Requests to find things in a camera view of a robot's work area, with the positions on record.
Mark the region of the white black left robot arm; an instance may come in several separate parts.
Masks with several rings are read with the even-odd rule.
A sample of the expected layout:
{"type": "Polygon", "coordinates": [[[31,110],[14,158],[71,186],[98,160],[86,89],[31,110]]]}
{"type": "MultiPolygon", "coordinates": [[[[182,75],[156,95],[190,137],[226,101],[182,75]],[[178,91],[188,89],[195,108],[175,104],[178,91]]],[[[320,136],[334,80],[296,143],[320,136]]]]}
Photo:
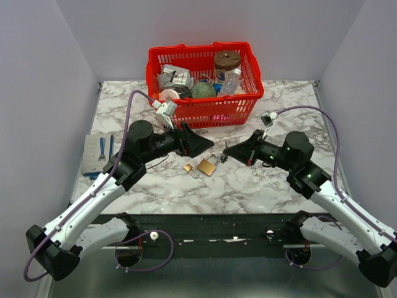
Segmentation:
{"type": "Polygon", "coordinates": [[[129,191],[147,172],[146,164],[168,153],[194,158],[214,145],[187,123],[158,134],[146,120],[133,122],[119,152],[104,166],[92,186],[73,205],[44,227],[26,231],[29,261],[36,260],[46,274],[60,281],[78,266],[81,257],[108,244],[131,245],[137,239],[129,215],[118,215],[88,232],[92,221],[113,201],[129,191]]]}

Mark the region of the keys with panda keychain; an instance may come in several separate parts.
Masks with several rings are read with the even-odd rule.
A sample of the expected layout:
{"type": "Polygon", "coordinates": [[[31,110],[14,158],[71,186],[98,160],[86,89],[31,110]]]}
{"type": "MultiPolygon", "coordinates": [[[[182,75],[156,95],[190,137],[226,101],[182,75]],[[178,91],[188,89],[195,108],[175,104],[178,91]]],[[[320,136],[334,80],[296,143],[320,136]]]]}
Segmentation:
{"type": "Polygon", "coordinates": [[[225,142],[225,148],[222,151],[222,154],[220,155],[220,163],[226,163],[229,157],[229,154],[227,152],[228,150],[228,144],[225,142]]]}

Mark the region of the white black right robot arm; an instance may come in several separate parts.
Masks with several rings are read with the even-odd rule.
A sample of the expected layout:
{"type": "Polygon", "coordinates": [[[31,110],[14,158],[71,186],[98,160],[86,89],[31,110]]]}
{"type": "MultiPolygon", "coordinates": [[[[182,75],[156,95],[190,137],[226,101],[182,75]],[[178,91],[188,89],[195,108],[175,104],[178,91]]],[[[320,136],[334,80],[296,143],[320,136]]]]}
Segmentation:
{"type": "Polygon", "coordinates": [[[289,186],[328,211],[344,229],[300,211],[287,224],[286,238],[292,243],[305,239],[324,245],[358,266],[370,282],[387,287],[396,277],[396,231],[347,195],[339,195],[330,175],[311,161],[313,151],[303,132],[288,133],[283,145],[277,146],[266,141],[263,131],[255,130],[247,140],[226,147],[221,159],[231,157],[246,166],[260,160],[287,171],[289,186]]]}

